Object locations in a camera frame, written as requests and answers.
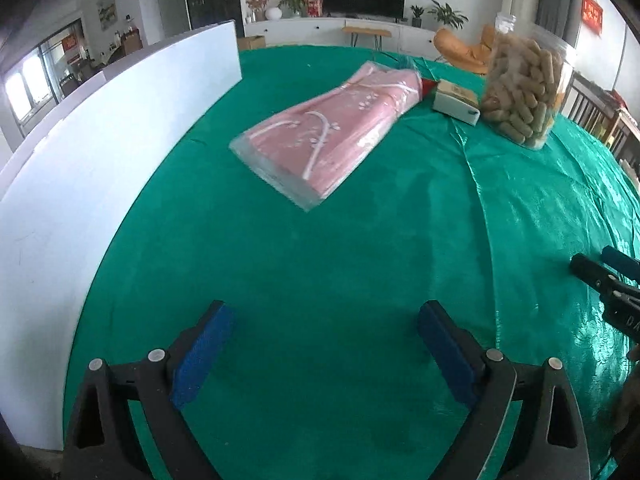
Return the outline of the pink packaged towel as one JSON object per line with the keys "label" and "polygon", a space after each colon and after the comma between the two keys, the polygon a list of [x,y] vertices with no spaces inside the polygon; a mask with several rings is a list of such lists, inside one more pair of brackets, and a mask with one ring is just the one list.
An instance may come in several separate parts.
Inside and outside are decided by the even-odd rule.
{"label": "pink packaged towel", "polygon": [[230,142],[230,150],[299,208],[311,210],[423,98],[416,66],[363,63],[344,84],[289,107]]}

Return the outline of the pink mesh bath pouf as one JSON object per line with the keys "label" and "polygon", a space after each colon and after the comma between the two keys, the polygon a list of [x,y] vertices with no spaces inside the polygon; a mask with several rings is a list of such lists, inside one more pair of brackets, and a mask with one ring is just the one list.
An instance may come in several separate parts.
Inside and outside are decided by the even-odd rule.
{"label": "pink mesh bath pouf", "polygon": [[611,451],[616,468],[611,479],[639,478],[639,346],[636,344],[627,359],[634,363],[623,385],[620,404],[616,412],[616,434]]}

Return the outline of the dark wooden chair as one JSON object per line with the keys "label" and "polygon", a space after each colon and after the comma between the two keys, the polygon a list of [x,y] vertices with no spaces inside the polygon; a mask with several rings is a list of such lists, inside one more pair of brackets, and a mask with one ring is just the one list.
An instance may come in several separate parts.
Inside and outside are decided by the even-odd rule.
{"label": "dark wooden chair", "polygon": [[639,162],[639,125],[615,99],[578,72],[572,73],[561,113],[599,140],[617,160]]}

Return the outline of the clear snack jar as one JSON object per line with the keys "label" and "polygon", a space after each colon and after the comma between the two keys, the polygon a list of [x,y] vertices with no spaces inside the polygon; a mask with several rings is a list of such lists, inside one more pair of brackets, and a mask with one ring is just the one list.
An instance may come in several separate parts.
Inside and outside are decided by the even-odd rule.
{"label": "clear snack jar", "polygon": [[499,14],[480,118],[515,144],[538,151],[564,102],[577,54],[536,24]]}

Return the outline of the green satin tablecloth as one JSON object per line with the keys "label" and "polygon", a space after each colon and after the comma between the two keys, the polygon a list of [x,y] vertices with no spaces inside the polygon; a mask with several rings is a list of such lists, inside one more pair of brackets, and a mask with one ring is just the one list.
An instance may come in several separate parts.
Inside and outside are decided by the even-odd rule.
{"label": "green satin tablecloth", "polygon": [[149,180],[101,263],[65,399],[94,358],[167,346],[216,299],[234,326],[184,417],[227,479],[425,479],[465,419],[416,333],[439,301],[516,362],[556,356],[591,466],[608,472],[628,340],[568,270],[578,252],[639,252],[639,196],[610,152],[559,118],[520,148],[423,102],[323,203],[303,210],[230,142],[333,89],[363,49],[245,51],[243,78]]}

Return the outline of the small white carton box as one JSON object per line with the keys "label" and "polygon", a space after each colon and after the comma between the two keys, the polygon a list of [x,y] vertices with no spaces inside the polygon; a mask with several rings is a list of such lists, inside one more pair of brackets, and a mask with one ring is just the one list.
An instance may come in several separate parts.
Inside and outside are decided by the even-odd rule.
{"label": "small white carton box", "polygon": [[470,126],[475,126],[480,119],[477,95],[443,79],[436,84],[433,110]]}

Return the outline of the white storage box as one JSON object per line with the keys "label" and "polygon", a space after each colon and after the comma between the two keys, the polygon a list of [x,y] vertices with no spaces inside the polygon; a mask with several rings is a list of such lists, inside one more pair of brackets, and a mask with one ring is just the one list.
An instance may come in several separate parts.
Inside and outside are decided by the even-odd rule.
{"label": "white storage box", "polygon": [[122,220],[186,132],[242,78],[225,22],[101,70],[1,173],[1,414],[19,444],[63,445],[76,328]]}

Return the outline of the orange lounge chair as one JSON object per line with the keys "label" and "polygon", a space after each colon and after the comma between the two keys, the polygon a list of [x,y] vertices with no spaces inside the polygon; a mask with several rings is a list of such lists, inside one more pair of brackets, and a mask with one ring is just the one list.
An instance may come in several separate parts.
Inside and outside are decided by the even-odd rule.
{"label": "orange lounge chair", "polygon": [[449,28],[441,27],[433,38],[433,44],[440,56],[451,66],[486,76],[495,36],[495,27],[485,25],[480,34],[480,41],[477,44],[466,44]]}

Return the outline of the green potted plant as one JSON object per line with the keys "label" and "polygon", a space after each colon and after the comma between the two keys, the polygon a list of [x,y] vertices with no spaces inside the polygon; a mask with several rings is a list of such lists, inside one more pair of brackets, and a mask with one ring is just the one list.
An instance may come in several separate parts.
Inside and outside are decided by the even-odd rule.
{"label": "green potted plant", "polygon": [[465,14],[459,10],[454,10],[449,3],[439,3],[436,0],[432,0],[432,4],[428,8],[427,13],[431,14],[438,24],[453,29],[462,29],[469,21],[469,18]]}

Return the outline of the small wooden side table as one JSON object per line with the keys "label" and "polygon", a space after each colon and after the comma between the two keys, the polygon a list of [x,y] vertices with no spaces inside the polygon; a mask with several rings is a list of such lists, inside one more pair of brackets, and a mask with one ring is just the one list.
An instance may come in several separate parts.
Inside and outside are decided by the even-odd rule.
{"label": "small wooden side table", "polygon": [[373,40],[373,47],[377,51],[383,50],[383,40],[385,38],[393,37],[389,30],[367,27],[344,26],[342,32],[349,34],[349,45],[353,48],[356,47],[361,36],[370,37]]}

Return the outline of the white tv cabinet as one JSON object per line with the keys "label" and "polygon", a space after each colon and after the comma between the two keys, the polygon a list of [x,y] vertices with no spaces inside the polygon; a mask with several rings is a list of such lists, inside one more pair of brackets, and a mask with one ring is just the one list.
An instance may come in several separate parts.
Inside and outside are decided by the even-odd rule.
{"label": "white tv cabinet", "polygon": [[[282,18],[277,21],[260,21],[244,26],[246,36],[264,36],[268,47],[285,44],[309,44],[310,46],[349,45],[349,34],[344,26],[356,26],[389,30],[393,37],[383,40],[383,51],[407,53],[434,58],[435,32],[425,28],[392,22],[360,20],[360,18]],[[373,40],[361,36],[357,48],[374,49]]]}

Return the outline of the cardboard box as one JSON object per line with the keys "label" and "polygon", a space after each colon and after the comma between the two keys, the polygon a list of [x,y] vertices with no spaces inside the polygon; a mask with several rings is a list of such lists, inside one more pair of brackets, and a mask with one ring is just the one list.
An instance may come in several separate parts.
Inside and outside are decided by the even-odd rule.
{"label": "cardboard box", "polygon": [[257,50],[266,46],[266,38],[264,36],[247,36],[238,39],[238,49],[240,51]]}

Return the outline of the red flower vase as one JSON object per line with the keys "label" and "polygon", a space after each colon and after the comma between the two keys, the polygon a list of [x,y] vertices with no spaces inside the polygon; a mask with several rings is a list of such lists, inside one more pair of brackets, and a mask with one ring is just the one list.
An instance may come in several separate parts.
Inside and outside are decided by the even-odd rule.
{"label": "red flower vase", "polygon": [[254,16],[254,21],[265,21],[270,0],[245,0],[247,9]]}

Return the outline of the red wall banner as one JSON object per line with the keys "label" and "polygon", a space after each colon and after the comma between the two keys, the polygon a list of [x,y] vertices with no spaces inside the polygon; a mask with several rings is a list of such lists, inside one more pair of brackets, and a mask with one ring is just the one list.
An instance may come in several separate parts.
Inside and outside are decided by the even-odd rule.
{"label": "red wall banner", "polygon": [[597,0],[582,0],[582,24],[596,36],[602,34],[603,9]]}

